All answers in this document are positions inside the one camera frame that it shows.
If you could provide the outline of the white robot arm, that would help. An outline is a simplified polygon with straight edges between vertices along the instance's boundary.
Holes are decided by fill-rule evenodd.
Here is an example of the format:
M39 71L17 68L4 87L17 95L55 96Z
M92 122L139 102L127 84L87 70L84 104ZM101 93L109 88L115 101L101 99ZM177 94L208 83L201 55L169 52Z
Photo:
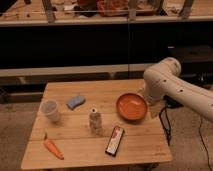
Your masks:
M167 57L143 73L143 97L154 105L165 95L200 114L213 123L213 92L179 78L180 62Z

